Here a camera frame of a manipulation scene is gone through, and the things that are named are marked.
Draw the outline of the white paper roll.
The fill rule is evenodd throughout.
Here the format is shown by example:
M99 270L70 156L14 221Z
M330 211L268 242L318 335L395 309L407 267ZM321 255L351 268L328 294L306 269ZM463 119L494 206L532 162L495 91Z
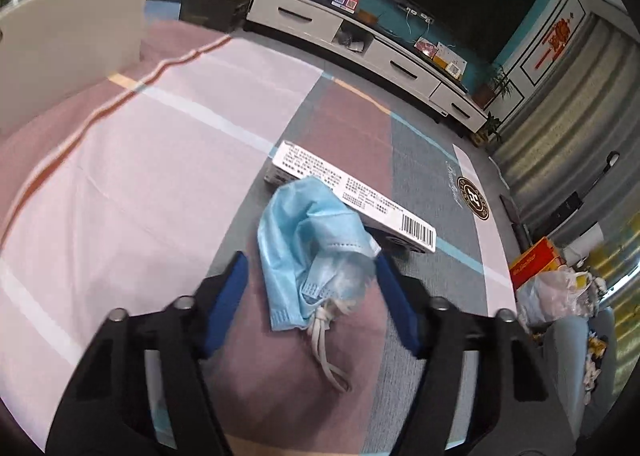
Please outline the white paper roll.
M567 265L574 265L588 257L590 252L604 242L604 234L599 223L594 223L563 249L563 257Z

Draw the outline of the blue red qr sign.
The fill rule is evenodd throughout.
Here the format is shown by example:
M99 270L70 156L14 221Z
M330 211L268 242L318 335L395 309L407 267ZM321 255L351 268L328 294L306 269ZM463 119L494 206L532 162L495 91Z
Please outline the blue red qr sign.
M331 0L331 5L349 12L350 14L356 14L358 10L359 0Z

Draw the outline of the white plastic bag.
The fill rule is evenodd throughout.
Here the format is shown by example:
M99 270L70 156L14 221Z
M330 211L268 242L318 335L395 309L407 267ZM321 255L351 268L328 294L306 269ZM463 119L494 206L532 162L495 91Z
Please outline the white plastic bag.
M591 318L599 309L599 281L567 266L540 272L516 291L518 321L532 329L570 316Z

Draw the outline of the clothes pile on sofa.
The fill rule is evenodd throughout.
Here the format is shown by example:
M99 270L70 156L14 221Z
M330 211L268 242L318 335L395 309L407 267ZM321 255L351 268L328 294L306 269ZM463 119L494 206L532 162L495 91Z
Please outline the clothes pile on sofa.
M585 358L585 371L582 384L585 389L584 403L588 405L594 390L597 389L598 379L602 372L604 355L608 350L608 337L600 337L594 330L590 330L587 338L587 353Z

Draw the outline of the striped pink grey blanket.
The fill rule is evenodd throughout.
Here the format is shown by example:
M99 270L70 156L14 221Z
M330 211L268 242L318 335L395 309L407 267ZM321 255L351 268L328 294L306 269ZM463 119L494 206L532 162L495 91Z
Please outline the striped pink grey blanket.
M140 64L54 104L1 143L1 397L43 446L82 352L114 307L161 309L234 251L250 280L224 348L205 367L243 455L383 455L422 365L371 287L328 335L352 379L340 393L305 332L274 332L257 223L272 150L290 141L430 223L437 247L402 269L460 309L514 303L498 226L457 180L497 180L402 100L277 49L181 22L150 27Z

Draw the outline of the light blue face mask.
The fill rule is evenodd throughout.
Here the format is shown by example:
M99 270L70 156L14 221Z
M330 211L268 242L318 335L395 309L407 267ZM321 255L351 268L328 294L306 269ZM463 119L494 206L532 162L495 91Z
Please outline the light blue face mask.
M270 328L306 332L324 378L348 392L349 376L329 361L326 335L363 300L380 246L359 214L312 176L277 188L260 217L257 246Z

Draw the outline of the long white barcode box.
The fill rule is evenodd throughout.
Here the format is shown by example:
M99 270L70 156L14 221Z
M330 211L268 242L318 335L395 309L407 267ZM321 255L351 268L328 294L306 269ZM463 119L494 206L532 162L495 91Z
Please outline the long white barcode box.
M436 229L354 176L289 141L283 141L270 155L265 181L282 185L314 176L333 194L358 212L363 224L382 231L391 242L413 252L436 251Z

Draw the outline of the white tv cabinet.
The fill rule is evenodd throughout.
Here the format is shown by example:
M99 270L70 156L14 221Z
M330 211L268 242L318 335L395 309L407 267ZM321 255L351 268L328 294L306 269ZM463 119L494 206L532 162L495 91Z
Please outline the white tv cabinet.
M331 5L315 0L252 0L246 20L358 64L472 132L488 121L485 111L445 73Z

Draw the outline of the red orange shopping bag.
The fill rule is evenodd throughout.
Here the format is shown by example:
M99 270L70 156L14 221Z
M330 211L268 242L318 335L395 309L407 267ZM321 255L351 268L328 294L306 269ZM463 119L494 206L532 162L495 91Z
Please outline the red orange shopping bag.
M510 265L513 289L518 290L539 273L555 271L563 264L560 251L547 237L542 237Z

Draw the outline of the grey sofa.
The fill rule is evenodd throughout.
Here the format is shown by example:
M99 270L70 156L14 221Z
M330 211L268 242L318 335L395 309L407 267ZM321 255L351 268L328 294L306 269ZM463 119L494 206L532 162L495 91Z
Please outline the grey sofa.
M586 402L584 384L587 341L590 332L608 341L596 388ZM567 316L555 320L544 332L540 353L558 392L573 436L590 436L614 403L617 341L615 317L611 306L599 309L590 319Z

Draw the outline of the patterned window curtain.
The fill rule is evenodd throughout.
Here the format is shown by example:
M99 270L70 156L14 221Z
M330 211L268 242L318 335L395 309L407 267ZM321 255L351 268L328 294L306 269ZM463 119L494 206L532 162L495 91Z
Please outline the patterned window curtain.
M571 194L582 206L552 241L593 226L589 266L613 285L639 263L639 44L589 17L559 66L501 130L491 156L531 233Z

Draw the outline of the black upright vacuum cleaner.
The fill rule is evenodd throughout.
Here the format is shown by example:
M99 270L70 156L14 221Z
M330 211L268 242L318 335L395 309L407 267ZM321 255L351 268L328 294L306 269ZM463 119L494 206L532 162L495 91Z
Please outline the black upright vacuum cleaner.
M555 234L561 229L572 217L582 208L585 203L587 195L596 187L608 174L609 171L614 168L616 162L620 160L620 153L616 150L611 151L605 160L605 167L603 170L593 179L592 183L587 189L581 193L574 190L554 211L531 233L522 221L520 213L515 206L515 203L506 196L500 196L500 201L503 208L506 210L506 216L508 217L512 231L516 242L518 243L518 249L521 253L528 250L533 244L541 239Z

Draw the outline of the small floor potted plant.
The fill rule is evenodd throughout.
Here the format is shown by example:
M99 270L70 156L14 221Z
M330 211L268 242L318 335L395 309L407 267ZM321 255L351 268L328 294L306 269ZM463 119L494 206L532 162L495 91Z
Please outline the small floor potted plant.
M499 133L501 120L488 112L487 120L483 126L471 135L472 143L476 147L485 147L489 142L495 139L498 143L502 141Z

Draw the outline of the potted plant on cabinet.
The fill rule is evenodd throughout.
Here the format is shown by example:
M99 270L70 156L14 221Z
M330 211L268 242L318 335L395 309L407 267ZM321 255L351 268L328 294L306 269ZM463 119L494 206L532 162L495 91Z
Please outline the potted plant on cabinet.
M485 109L496 98L511 95L511 84L501 64L489 66L483 80L476 86L472 99L478 107Z

